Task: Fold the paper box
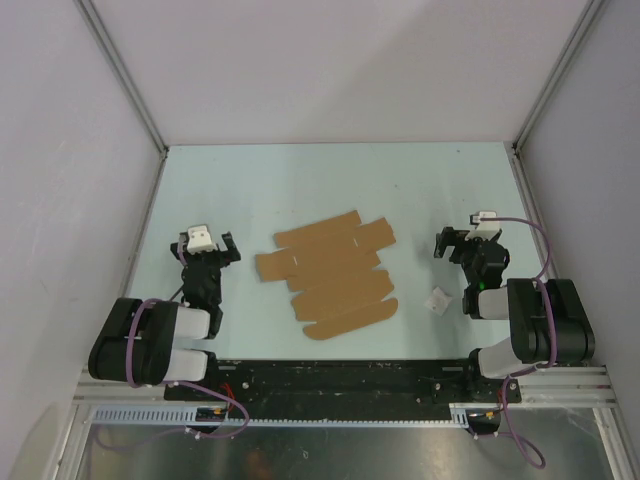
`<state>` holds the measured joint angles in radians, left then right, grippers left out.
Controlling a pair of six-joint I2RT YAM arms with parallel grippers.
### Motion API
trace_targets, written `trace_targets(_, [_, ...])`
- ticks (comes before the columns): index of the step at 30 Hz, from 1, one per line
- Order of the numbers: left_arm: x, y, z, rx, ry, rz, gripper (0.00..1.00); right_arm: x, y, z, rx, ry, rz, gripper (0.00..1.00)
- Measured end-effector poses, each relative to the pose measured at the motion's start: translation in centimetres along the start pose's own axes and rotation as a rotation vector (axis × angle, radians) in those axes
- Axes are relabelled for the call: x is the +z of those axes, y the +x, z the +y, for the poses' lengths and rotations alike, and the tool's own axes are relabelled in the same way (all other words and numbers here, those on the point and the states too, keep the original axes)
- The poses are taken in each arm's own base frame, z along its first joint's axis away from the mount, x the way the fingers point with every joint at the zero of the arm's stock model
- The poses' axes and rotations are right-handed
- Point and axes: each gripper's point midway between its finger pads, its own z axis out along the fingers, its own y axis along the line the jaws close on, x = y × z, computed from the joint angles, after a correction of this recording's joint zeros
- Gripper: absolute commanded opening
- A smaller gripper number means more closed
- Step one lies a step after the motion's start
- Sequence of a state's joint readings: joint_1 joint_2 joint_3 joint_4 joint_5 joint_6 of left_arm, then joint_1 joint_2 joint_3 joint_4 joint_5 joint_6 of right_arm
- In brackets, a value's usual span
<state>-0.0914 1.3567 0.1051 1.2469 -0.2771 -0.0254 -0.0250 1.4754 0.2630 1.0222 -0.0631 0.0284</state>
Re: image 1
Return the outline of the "brown cardboard box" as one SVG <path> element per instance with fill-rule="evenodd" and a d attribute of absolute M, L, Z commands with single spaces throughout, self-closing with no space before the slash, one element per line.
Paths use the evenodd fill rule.
<path fill-rule="evenodd" d="M 356 210 L 274 234 L 277 249 L 255 256 L 263 282 L 283 281 L 306 337 L 329 340 L 393 317 L 390 273 L 379 252 L 396 243 L 384 217 L 364 223 Z"/>

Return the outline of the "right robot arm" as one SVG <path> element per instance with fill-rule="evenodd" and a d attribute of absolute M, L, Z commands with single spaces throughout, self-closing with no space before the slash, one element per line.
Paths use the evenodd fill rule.
<path fill-rule="evenodd" d="M 595 352 L 595 335 L 574 282 L 504 279 L 511 255 L 500 243 L 501 233 L 476 224 L 472 230 L 446 226 L 435 237 L 433 256 L 450 251 L 449 262 L 463 271 L 463 313 L 473 320 L 505 320 L 509 326 L 507 338 L 473 350 L 465 362 L 461 388 L 473 401 L 493 394 L 497 380 L 585 362 Z"/>

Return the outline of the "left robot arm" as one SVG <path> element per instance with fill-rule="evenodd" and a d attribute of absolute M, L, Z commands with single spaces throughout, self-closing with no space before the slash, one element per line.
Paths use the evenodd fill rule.
<path fill-rule="evenodd" d="M 220 247 L 206 225 L 188 228 L 170 245 L 182 267 L 176 294 L 115 300 L 89 354 L 92 378 L 134 388 L 186 381 L 187 389 L 202 400 L 219 392 L 221 376 L 208 367 L 213 356 L 179 343 L 213 339 L 220 330 L 222 270 L 241 260 L 230 232 L 222 242 Z"/>

